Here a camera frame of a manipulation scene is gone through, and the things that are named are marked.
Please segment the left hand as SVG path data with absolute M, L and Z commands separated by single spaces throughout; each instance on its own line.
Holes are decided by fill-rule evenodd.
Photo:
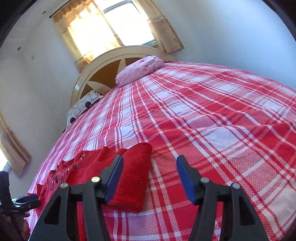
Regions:
M 22 235 L 23 240 L 29 240 L 29 238 L 30 238 L 30 228 L 29 228 L 29 224 L 26 220 L 26 218 L 29 216 L 30 216 L 30 214 L 28 212 L 24 213 L 23 226 L 22 226 L 22 230 L 21 230 L 21 235 Z

